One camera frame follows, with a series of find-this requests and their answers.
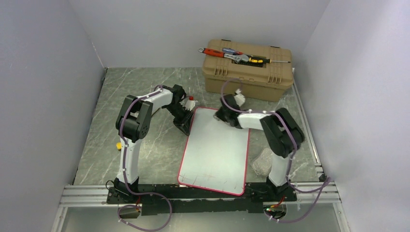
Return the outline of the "red framed whiteboard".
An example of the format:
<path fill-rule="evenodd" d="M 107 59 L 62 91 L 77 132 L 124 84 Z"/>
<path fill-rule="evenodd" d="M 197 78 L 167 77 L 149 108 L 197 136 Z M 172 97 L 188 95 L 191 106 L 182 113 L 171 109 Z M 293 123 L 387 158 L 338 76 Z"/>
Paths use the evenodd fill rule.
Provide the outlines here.
<path fill-rule="evenodd" d="M 204 107 L 194 111 L 177 181 L 239 196 L 245 191 L 249 130 L 217 121 L 215 112 Z"/>

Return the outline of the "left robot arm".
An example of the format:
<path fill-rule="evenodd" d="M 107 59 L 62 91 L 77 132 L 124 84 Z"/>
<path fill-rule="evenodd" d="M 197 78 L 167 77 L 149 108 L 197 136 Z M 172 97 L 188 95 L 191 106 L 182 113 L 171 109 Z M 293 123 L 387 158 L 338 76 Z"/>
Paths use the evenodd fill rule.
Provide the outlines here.
<path fill-rule="evenodd" d="M 158 85 L 154 91 L 142 96 L 128 95 L 116 120 L 120 136 L 121 160 L 114 180 L 115 190 L 127 203 L 138 199 L 138 160 L 143 139 L 147 136 L 153 114 L 166 109 L 173 117 L 174 126 L 186 136 L 190 134 L 196 101 L 180 85 Z"/>

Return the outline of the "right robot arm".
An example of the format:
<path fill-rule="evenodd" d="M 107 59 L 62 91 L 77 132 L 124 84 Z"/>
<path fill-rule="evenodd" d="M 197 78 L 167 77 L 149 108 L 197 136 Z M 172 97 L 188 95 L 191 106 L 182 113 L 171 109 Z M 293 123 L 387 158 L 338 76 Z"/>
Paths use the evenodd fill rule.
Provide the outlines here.
<path fill-rule="evenodd" d="M 305 141 L 305 135 L 288 109 L 275 111 L 253 111 L 240 109 L 237 97 L 226 94 L 220 97 L 221 107 L 214 114 L 215 119 L 237 129 L 254 129 L 264 132 L 273 152 L 272 166 L 266 178 L 266 194 L 273 201 L 284 196 L 289 189 L 287 183 L 291 157 Z"/>

